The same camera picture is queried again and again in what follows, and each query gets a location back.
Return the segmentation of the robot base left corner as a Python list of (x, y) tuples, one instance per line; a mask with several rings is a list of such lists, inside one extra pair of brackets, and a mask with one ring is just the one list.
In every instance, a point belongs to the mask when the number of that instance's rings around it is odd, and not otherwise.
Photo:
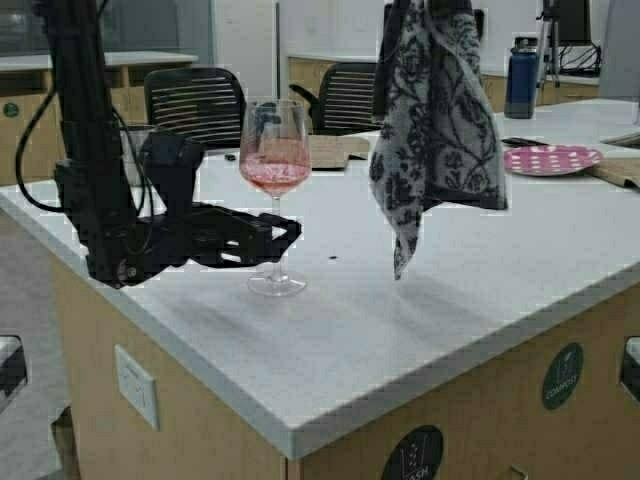
[(28, 384), (28, 367), (22, 339), (1, 336), (1, 404), (4, 412), (22, 388)]

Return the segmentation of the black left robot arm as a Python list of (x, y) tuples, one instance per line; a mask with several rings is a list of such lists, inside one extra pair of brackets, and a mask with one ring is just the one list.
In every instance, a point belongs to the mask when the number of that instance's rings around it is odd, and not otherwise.
[(106, 84), (95, 2), (36, 1), (33, 11), (48, 39), (67, 153), (54, 170), (60, 201), (54, 210), (66, 215), (87, 248), (89, 275), (119, 289), (190, 260), (219, 269), (280, 260), (301, 224), (194, 201), (205, 148), (178, 134), (154, 130), (142, 145), (143, 184), (160, 195), (165, 210), (140, 216)]

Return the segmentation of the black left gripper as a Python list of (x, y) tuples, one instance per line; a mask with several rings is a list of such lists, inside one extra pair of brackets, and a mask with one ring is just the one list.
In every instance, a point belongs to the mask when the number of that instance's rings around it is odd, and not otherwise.
[(203, 144), (168, 131), (155, 130), (143, 141), (138, 158), (165, 212), (152, 212), (138, 222), (151, 238), (136, 241), (140, 251), (120, 261), (122, 283), (141, 283), (190, 260), (220, 269), (278, 262), (301, 235), (297, 220), (194, 201), (204, 154)]

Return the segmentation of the robot base right corner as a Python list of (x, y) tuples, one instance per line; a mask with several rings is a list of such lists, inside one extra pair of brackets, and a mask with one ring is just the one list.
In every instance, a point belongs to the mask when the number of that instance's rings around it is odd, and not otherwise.
[(639, 385), (639, 338), (627, 340), (621, 365), (620, 380), (636, 401), (640, 400)]

